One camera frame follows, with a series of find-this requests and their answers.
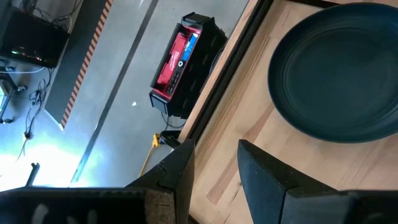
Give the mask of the black mat hazard-striped edge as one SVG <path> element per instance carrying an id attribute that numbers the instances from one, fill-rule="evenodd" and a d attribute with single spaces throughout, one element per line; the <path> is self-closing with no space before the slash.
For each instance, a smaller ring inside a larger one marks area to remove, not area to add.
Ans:
<path id="1" fill-rule="evenodd" d="M 86 71 L 115 0 L 83 0 L 57 74 L 53 79 L 46 112 L 60 129 L 72 113 Z"/>

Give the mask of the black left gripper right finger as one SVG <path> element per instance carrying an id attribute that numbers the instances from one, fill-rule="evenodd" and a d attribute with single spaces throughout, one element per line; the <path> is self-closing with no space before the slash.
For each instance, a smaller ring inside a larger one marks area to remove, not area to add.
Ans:
<path id="1" fill-rule="evenodd" d="M 238 167 L 254 224 L 344 224 L 352 198 L 278 160 L 247 140 Z"/>

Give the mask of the black computer tower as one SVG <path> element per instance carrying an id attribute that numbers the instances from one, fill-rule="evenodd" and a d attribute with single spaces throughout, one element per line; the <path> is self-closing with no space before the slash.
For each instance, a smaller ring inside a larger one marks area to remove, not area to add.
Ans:
<path id="1" fill-rule="evenodd" d="M 0 58 L 39 67 L 57 66 L 69 33 L 8 6 L 0 16 Z"/>

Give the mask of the short black bar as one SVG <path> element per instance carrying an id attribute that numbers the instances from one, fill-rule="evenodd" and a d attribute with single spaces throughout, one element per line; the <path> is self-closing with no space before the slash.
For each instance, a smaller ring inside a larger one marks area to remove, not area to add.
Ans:
<path id="1" fill-rule="evenodd" d="M 25 185 L 26 187 L 33 186 L 34 180 L 35 180 L 35 178 L 37 176 L 37 173 L 38 173 L 38 171 L 40 169 L 40 164 L 38 162 L 37 163 L 33 162 L 30 165 L 32 167 L 32 170 L 31 170 L 31 172 L 29 174 L 29 177 L 27 179 L 27 182 L 26 182 L 26 185 Z"/>

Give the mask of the red black power station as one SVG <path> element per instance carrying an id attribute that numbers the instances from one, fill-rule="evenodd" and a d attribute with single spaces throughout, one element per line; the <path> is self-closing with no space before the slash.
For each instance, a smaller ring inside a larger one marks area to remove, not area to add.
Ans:
<path id="1" fill-rule="evenodd" d="M 227 41 L 214 17 L 191 12 L 176 24 L 150 84 L 152 107 L 187 119 Z"/>

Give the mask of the grey metal stand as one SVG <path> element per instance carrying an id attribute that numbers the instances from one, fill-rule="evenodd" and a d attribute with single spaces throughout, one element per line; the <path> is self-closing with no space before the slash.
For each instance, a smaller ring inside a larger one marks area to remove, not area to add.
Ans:
<path id="1" fill-rule="evenodd" d="M 9 124 L 13 122 L 13 119 L 3 118 L 8 104 L 12 97 L 27 90 L 25 85 L 16 85 L 10 74 L 0 73 L 0 90 L 5 89 L 5 93 L 2 94 L 2 100 L 0 101 L 0 124 Z"/>

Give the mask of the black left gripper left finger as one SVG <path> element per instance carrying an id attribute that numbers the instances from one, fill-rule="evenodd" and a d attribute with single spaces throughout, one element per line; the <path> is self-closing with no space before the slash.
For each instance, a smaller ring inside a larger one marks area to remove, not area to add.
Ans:
<path id="1" fill-rule="evenodd" d="M 188 224 L 194 172 L 195 143 L 186 140 L 127 185 L 143 193 L 146 224 Z"/>

